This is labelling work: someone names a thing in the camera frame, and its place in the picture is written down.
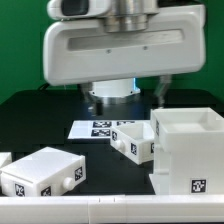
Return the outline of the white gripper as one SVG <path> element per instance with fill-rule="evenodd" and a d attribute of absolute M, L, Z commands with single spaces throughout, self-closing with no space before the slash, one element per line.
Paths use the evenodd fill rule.
<path fill-rule="evenodd" d="M 163 7 L 137 32 L 109 33 L 101 19 L 58 21 L 44 37 L 44 78 L 51 85 L 84 83 L 88 111 L 101 116 L 103 103 L 87 82 L 160 76 L 154 95 L 163 108 L 171 75 L 197 72 L 205 63 L 204 25 L 202 5 Z"/>

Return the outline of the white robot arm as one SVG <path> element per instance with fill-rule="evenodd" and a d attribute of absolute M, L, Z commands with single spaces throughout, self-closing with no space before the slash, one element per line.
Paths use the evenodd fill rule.
<path fill-rule="evenodd" d="M 49 0 L 54 23 L 43 41 L 43 74 L 52 86 L 79 84 L 94 112 L 106 99 L 136 93 L 133 80 L 158 76 L 157 99 L 174 74 L 205 63 L 204 4 L 158 0 Z"/>

